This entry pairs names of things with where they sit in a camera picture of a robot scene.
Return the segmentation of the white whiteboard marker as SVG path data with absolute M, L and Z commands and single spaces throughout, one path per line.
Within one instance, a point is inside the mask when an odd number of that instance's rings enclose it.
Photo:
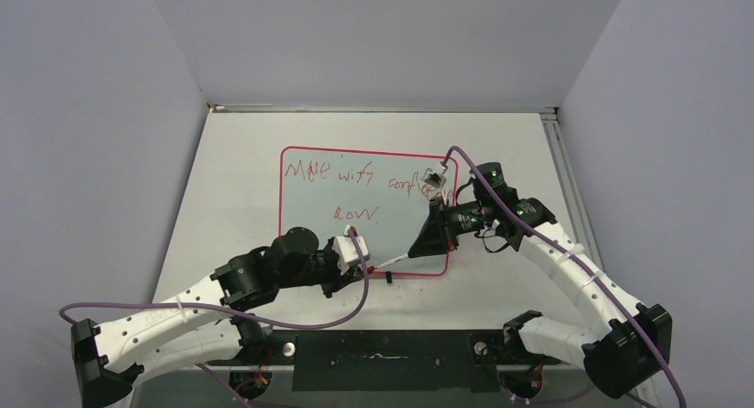
M 384 268 L 387 268 L 389 266 L 392 266 L 392 265 L 394 265 L 394 264 L 396 264 L 398 262 L 401 262 L 401 261 L 407 260 L 407 259 L 408 259 L 408 254 L 404 253 L 404 254 L 399 255 L 399 256 L 397 256 L 397 257 L 395 257 L 393 259 L 384 261 L 384 262 L 382 262 L 381 264 L 379 264 L 377 266 L 374 266 L 373 270 L 376 271 L 376 270 L 384 269 Z

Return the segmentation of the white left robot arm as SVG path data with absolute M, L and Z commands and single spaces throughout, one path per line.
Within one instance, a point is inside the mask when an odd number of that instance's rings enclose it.
M 282 289 L 318 285 L 325 297 L 368 281 L 370 251 L 353 227 L 325 246 L 295 227 L 271 244 L 238 255 L 210 275 L 154 304 L 116 304 L 129 315 L 72 322 L 71 353 L 84 407 L 107 407 L 141 383 L 207 361 L 258 362 L 265 351 L 253 309 Z

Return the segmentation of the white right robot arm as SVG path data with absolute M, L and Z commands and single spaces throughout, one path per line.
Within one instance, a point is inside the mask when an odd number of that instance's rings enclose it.
M 670 361 L 672 318 L 659 304 L 646 306 L 609 279 L 536 198 L 521 198 L 504 179 L 501 164 L 481 164 L 469 184 L 474 198 L 449 205 L 429 201 L 429 215 L 410 246 L 410 259 L 445 255 L 466 234 L 492 230 L 536 265 L 580 312 L 585 326 L 562 324 L 534 310 L 502 329 L 504 354 L 530 364 L 552 358 L 587 373 L 613 399 L 627 395 Z

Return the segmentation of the whiteboard with pink frame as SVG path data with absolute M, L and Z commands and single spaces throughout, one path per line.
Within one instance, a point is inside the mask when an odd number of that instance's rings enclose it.
M 288 146 L 280 153 L 278 231 L 313 231 L 320 242 L 352 226 L 377 266 L 408 251 L 429 212 L 422 176 L 439 155 Z M 441 276 L 449 258 L 403 260 L 380 269 Z

